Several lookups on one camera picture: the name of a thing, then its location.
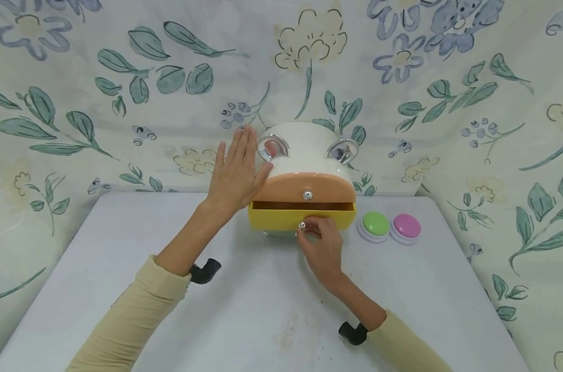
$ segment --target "drawer box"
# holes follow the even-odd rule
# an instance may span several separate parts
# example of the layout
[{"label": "drawer box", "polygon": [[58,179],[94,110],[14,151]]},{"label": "drawer box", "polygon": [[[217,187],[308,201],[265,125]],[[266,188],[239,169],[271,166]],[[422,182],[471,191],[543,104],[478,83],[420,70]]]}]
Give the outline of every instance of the drawer box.
[{"label": "drawer box", "polygon": [[252,201],[248,219],[255,230],[295,231],[310,215],[330,217],[346,230],[356,217],[355,203],[275,203]]}]

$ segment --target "floral backdrop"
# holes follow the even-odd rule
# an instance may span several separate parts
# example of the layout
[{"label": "floral backdrop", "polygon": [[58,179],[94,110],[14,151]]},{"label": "floral backdrop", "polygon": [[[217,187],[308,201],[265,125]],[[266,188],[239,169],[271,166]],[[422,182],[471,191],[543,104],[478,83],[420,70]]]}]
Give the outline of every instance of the floral backdrop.
[{"label": "floral backdrop", "polygon": [[0,350],[102,193],[206,191],[286,121],[357,141],[359,193],[432,197],[563,371],[563,0],[0,0]]}]

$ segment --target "long-sleeve shirt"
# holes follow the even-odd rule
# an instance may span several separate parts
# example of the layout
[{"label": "long-sleeve shirt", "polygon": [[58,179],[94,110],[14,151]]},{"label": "long-sleeve shirt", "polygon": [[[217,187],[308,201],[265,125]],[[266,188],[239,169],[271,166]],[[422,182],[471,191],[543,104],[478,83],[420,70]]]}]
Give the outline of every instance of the long-sleeve shirt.
[{"label": "long-sleeve shirt", "polygon": [[[157,266],[150,256],[134,281],[114,302],[66,372],[129,372],[153,332],[184,299],[191,275]],[[452,372],[433,349],[395,314],[368,333],[385,361],[400,372]]]}]

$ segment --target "black bracket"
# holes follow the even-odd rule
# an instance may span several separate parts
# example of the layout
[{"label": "black bracket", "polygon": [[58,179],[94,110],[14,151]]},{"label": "black bracket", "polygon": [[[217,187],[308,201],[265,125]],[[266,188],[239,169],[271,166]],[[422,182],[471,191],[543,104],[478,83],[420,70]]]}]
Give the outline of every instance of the black bracket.
[{"label": "black bracket", "polygon": [[222,268],[222,264],[215,261],[213,258],[207,259],[206,264],[201,269],[193,263],[191,267],[191,282],[197,284],[205,284],[211,281],[215,273]]},{"label": "black bracket", "polygon": [[341,337],[348,340],[350,344],[356,346],[366,341],[367,333],[368,331],[364,328],[362,323],[357,325],[357,328],[352,328],[352,326],[345,321],[339,328],[339,334],[341,334]]}]

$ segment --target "silver handle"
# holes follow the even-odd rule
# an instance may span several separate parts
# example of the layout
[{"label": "silver handle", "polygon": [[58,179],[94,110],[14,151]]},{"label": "silver handle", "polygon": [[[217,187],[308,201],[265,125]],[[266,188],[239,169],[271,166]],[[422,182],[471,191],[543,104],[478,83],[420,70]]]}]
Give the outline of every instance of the silver handle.
[{"label": "silver handle", "polygon": [[329,146],[327,157],[335,158],[341,165],[346,165],[356,158],[357,152],[358,145],[355,140],[340,138]]},{"label": "silver handle", "polygon": [[[272,141],[275,145],[278,146],[281,154],[280,153],[273,153],[272,154],[272,153],[269,152],[269,150],[267,150],[265,145],[269,141]],[[282,138],[281,136],[278,136],[277,134],[274,134],[274,133],[266,134],[265,136],[261,137],[259,142],[257,142],[257,153],[265,161],[271,161],[271,160],[273,160],[274,157],[277,157],[279,155],[283,155],[285,157],[290,157],[290,145],[288,145],[288,142],[286,142],[286,140],[284,138]]]}]

